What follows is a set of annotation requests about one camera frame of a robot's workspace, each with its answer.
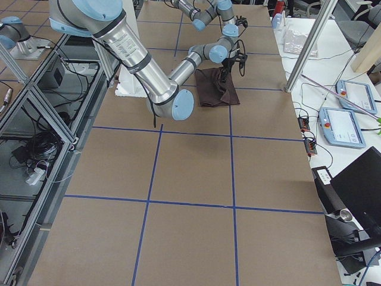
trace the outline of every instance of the cardboard table surface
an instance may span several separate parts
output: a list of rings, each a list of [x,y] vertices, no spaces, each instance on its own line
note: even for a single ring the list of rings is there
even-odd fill
[[[241,104],[201,108],[191,77],[193,115],[154,128],[145,99],[110,89],[30,286],[341,284],[267,9],[234,10],[249,21]],[[220,35],[162,2],[138,26],[166,73]]]

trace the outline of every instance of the brown cloth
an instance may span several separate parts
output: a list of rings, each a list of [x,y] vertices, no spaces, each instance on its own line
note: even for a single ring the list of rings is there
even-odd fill
[[[196,86],[201,107],[217,107],[239,104],[238,95],[233,84],[232,75],[221,82],[222,67],[196,70]]]

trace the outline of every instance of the light blue joint cap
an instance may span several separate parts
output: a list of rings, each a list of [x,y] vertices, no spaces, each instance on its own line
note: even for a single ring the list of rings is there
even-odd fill
[[[224,46],[217,45],[210,49],[209,59],[216,63],[220,64],[227,57],[227,49]]]
[[[22,21],[16,16],[9,16],[1,19],[4,24],[21,24]]]
[[[187,90],[182,89],[176,95],[172,105],[172,117],[174,120],[185,120],[191,116],[195,101],[193,94]]]
[[[16,46],[14,41],[3,35],[0,35],[0,43],[4,46],[5,49],[11,49]]]
[[[222,34],[228,37],[238,37],[238,27],[234,24],[227,24],[224,26],[224,29],[222,29]]]
[[[71,27],[69,25],[58,22],[52,18],[49,18],[49,20],[50,20],[50,26],[52,27],[52,29],[59,33],[69,34],[69,35],[78,36],[78,37],[85,37],[85,38],[89,38],[92,36],[91,33],[87,30],[80,30],[80,29]]]
[[[204,30],[206,27],[205,23],[201,21],[200,19],[194,19],[192,24],[193,26],[195,26],[196,30],[199,32]]]
[[[112,21],[123,10],[121,0],[72,0],[74,5],[86,16],[98,21]]]
[[[219,0],[217,3],[217,8],[226,11],[229,10],[232,7],[231,0]]]
[[[189,50],[188,50],[188,55],[189,55],[191,52],[193,52],[192,50],[193,50],[194,47],[195,47],[195,46],[191,46],[191,47],[189,48]]]

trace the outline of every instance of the chair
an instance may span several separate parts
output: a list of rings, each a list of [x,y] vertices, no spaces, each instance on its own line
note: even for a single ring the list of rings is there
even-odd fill
[[[363,47],[374,32],[374,28],[368,23],[364,21],[356,21],[359,16],[369,12],[368,20],[370,23],[373,23],[374,26],[377,27],[381,22],[381,4],[371,7],[369,2],[370,1],[359,2],[359,4],[368,5],[370,8],[359,13],[354,20],[338,22],[341,32],[353,49]]]
[[[320,11],[320,7],[323,5],[324,0],[294,0],[295,14],[304,15],[307,18],[313,18],[313,15],[317,15]]]

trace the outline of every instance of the blue tape line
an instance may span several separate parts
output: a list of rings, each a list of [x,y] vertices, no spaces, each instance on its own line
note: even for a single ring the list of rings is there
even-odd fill
[[[192,88],[196,88],[196,85],[182,85],[182,86],[189,86]],[[249,90],[249,91],[282,91],[279,88],[237,88],[235,89],[243,89],[243,90]]]
[[[324,214],[323,212],[316,212],[316,211],[312,211],[312,210],[285,210],[285,209],[268,209],[268,208],[263,208],[263,207],[239,207],[239,206],[236,206],[235,207],[236,209],[238,210],[258,210],[258,211],[261,211],[261,212],[278,212],[278,213],[303,213],[303,214]]]
[[[147,203],[147,200],[142,200],[138,198],[119,198],[119,197],[100,197],[96,195],[75,195],[75,194],[66,194],[65,197],[67,198],[85,198],[89,200],[107,200],[107,201],[129,201],[133,203]],[[233,206],[224,206],[222,204],[199,204],[199,203],[186,203],[181,201],[160,201],[160,200],[150,200],[150,204],[171,204],[171,205],[177,205],[177,206],[190,206],[190,207],[212,207],[212,208],[219,208],[219,209],[234,209]],[[317,212],[312,210],[286,210],[286,209],[270,209],[270,208],[263,208],[263,207],[244,207],[244,206],[236,206],[235,209],[237,210],[255,210],[259,212],[278,212],[278,213],[302,213],[302,214],[324,214],[323,212]]]
[[[31,7],[31,9],[29,9],[28,11],[26,11],[26,14],[24,15],[24,16],[22,16],[21,18],[20,18],[20,20],[22,20],[26,15],[28,15],[28,13],[30,13],[30,11],[38,4],[39,2],[38,1],[36,1],[36,3]]]
[[[163,133],[167,134],[181,134],[181,135],[199,135],[199,136],[213,136],[213,137],[230,137],[230,135],[223,134],[208,134],[208,133],[187,133],[187,132],[177,132],[177,131],[163,131]]]
[[[143,236],[144,236],[145,224],[146,224],[146,221],[147,221],[147,214],[148,214],[149,200],[150,200],[150,198],[151,198],[152,186],[153,186],[153,184],[154,184],[155,171],[156,171],[156,163],[157,163],[157,158],[158,158],[158,156],[159,156],[160,142],[161,142],[161,135],[162,135],[162,134],[163,134],[163,124],[160,126],[159,139],[158,139],[158,141],[157,141],[156,154],[155,154],[154,166],[153,166],[153,168],[152,168],[151,182],[149,183],[149,191],[148,191],[148,196],[147,196],[147,203],[146,203],[146,206],[145,206],[145,212],[144,212],[144,218],[143,218],[143,225],[142,225],[142,230],[141,230],[141,232],[140,232],[140,239],[139,239],[138,253],[136,254],[135,268],[134,268],[134,270],[133,270],[132,286],[135,285],[136,274],[137,274],[137,272],[138,272],[138,265],[139,265],[140,251],[141,251],[141,249],[142,249],[142,243],[143,243]]]
[[[249,91],[282,91],[280,88],[236,88]]]
[[[138,131],[138,132],[153,132],[159,133],[158,130],[149,130],[149,129],[134,129],[134,128],[119,128],[119,127],[108,127],[108,126],[93,126],[95,129],[109,129],[109,130],[123,130],[123,131]]]
[[[237,214],[236,214],[236,187],[234,174],[234,148],[233,148],[233,123],[232,107],[229,106],[229,128],[230,128],[230,162],[232,167],[232,195],[233,195],[233,227],[234,227],[234,253],[236,268],[236,286],[239,286],[239,266],[238,266],[238,238],[237,238]]]
[[[12,3],[10,3],[7,7],[5,7],[5,9],[3,10],[3,11],[1,11],[1,13],[0,14],[2,14],[3,12],[5,12],[5,11],[8,11],[8,8],[10,7],[10,6],[12,6],[13,4],[15,4],[15,2],[16,2],[17,0],[14,0]]]
[[[189,206],[189,207],[213,207],[218,209],[232,209],[232,206],[223,206],[221,204],[198,204],[198,203],[184,203],[181,201],[149,201],[151,204],[171,204],[175,206]]]
[[[31,11],[35,6],[33,6],[30,10],[28,11],[19,11],[19,10],[7,10],[7,12],[17,12],[17,13],[45,13],[49,14],[49,12],[46,11]]]
[[[176,47],[175,47],[175,51],[174,51],[174,55],[173,55],[173,57],[176,56],[176,54],[177,54],[177,47],[179,46],[180,33],[181,33],[181,26],[182,26],[182,24],[183,24],[183,16],[184,16],[184,14],[182,13],[182,14],[181,14],[181,19],[180,19],[179,33],[177,34]]]
[[[279,55],[279,54],[269,54],[266,52],[246,52],[248,55]]]
[[[42,23],[42,25],[40,26],[40,28],[38,28],[37,31],[35,31],[35,33],[34,33],[33,35],[37,34],[37,33],[40,31],[40,29],[41,29],[42,27],[46,27],[45,23],[46,23],[48,20],[49,20],[49,18],[47,18],[47,19]]]
[[[107,200],[107,201],[132,201],[134,203],[146,203],[146,200],[140,200],[138,198],[117,198],[117,197],[99,197],[95,195],[70,195],[66,194],[66,198],[87,198],[90,200]]]
[[[43,25],[24,25],[24,26],[26,26],[26,27],[41,27],[41,26],[43,26]]]
[[[137,22],[142,22],[142,23],[152,23],[152,24],[158,24],[158,23],[167,23],[167,24],[180,24],[179,22],[171,22],[171,21],[147,21],[147,20],[137,20]],[[184,25],[192,25],[192,23],[182,23]],[[208,24],[208,26],[219,26],[220,24]],[[249,25],[248,27],[250,28],[273,28],[271,26],[257,26],[257,25]]]
[[[95,129],[108,129],[108,130],[122,130],[122,131],[152,132],[152,133],[159,133],[160,132],[158,130],[118,128],[118,127],[108,127],[108,126],[93,126],[93,128],[95,128]],[[272,138],[272,137],[243,136],[243,135],[242,136],[241,135],[225,135],[225,134],[213,134],[213,133],[188,133],[188,132],[163,131],[163,130],[161,131],[161,133],[179,134],[179,135],[198,135],[198,136],[212,136],[212,137],[233,137],[233,138],[245,138],[245,139],[303,142],[302,139]]]
[[[6,68],[7,68],[7,67],[4,67],[4,68],[2,69],[2,71],[0,71],[0,74],[2,74]]]
[[[167,48],[147,48],[147,49],[157,49],[159,51],[176,51],[175,49],[167,49]]]
[[[303,139],[287,139],[287,138],[272,138],[272,137],[257,137],[257,136],[240,136],[232,135],[234,138],[246,138],[246,139],[263,139],[263,140],[278,140],[278,141],[292,141],[303,142]]]
[[[165,23],[165,24],[180,24],[180,22],[170,22],[170,21],[148,21],[148,20],[136,20],[138,23],[152,23],[152,24],[160,24],[160,23]]]

